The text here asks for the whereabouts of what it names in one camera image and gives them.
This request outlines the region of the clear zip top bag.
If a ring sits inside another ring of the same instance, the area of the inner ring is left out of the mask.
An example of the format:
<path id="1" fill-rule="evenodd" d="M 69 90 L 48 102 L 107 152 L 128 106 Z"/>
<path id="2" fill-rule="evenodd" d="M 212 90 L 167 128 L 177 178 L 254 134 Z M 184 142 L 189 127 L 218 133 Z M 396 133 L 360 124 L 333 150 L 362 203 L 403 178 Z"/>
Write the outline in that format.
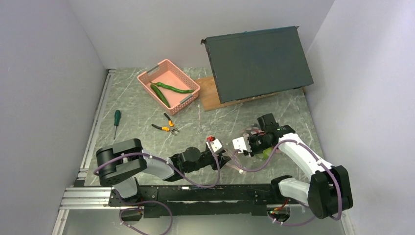
<path id="1" fill-rule="evenodd" d="M 259 172 L 271 161 L 275 146 L 274 139 L 258 124 L 252 124 L 240 131 L 240 136 L 231 141 L 233 150 L 226 149 L 231 159 L 230 167 L 239 174 Z"/>

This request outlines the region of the fake green cucumber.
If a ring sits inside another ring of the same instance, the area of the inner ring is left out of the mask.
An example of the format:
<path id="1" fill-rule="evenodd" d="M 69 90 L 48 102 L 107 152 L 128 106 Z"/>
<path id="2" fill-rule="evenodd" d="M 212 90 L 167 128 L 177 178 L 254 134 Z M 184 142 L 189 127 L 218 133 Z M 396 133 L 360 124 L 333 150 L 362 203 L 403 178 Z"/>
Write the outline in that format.
<path id="1" fill-rule="evenodd" d="M 163 104 L 166 105 L 166 107 L 168 107 L 168 108 L 171 107 L 169 102 L 167 101 L 166 97 L 164 96 L 164 94 L 161 92 L 161 90 L 158 88 L 157 85 L 151 84 L 150 88 L 157 95 L 157 97 L 163 102 Z"/>

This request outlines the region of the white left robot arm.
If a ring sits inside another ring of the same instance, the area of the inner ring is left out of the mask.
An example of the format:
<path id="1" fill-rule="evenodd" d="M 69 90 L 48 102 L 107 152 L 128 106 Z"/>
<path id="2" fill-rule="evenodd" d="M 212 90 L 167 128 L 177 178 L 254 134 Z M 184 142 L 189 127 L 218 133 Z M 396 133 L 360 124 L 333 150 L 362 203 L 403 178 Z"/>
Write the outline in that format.
<path id="1" fill-rule="evenodd" d="M 205 151 L 189 147 L 171 157 L 156 157 L 144 151 L 139 139 L 130 139 L 103 147 L 96 152 L 97 168 L 94 175 L 99 177 L 103 187 L 113 187 L 129 206 L 140 201 L 138 173 L 156 176 L 166 182 L 180 179 L 190 181 L 185 175 L 206 166 L 220 169 L 230 161 L 218 139 L 208 140 Z"/>

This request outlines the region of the fake green bean pod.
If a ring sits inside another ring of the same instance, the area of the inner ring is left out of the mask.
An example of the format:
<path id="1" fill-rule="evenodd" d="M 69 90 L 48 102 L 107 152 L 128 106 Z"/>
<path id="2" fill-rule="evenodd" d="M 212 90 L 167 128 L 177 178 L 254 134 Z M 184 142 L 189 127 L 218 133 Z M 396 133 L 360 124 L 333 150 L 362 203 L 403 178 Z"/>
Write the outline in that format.
<path id="1" fill-rule="evenodd" d="M 162 82 L 157 82 L 157 83 L 152 83 L 151 82 L 151 84 L 157 85 L 158 87 L 162 87 L 164 89 L 168 89 L 168 90 L 171 90 L 171 91 L 179 93 L 179 94 L 190 94 L 190 93 L 194 92 L 194 90 L 182 90 L 182 89 L 178 89 L 178 88 L 175 88 L 173 86 L 164 84 Z"/>

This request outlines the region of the pink plastic basket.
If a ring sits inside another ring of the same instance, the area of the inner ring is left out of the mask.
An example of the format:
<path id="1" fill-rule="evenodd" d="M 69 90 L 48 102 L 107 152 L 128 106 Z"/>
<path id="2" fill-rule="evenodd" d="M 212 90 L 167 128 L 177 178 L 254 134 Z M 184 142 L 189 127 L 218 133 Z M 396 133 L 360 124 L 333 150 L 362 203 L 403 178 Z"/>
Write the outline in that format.
<path id="1" fill-rule="evenodd" d="M 199 96 L 200 86 L 170 60 L 137 76 L 144 90 L 170 115 L 175 115 Z"/>

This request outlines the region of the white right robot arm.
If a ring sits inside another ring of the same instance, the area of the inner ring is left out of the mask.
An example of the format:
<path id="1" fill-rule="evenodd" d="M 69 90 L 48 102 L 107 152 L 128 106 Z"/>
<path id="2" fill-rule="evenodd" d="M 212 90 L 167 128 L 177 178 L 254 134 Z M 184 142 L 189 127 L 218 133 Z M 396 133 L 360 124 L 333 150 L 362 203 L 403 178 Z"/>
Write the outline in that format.
<path id="1" fill-rule="evenodd" d="M 304 173 L 308 183 L 284 175 L 271 181 L 270 198 L 282 203 L 291 198 L 304 203 L 319 219 L 339 219 L 341 213 L 353 207 L 348 171 L 342 165 L 334 166 L 308 147 L 289 125 L 281 126 L 273 114 L 260 116 L 261 132 L 243 140 L 245 155 L 255 155 L 267 148 L 272 154 L 281 151 Z"/>

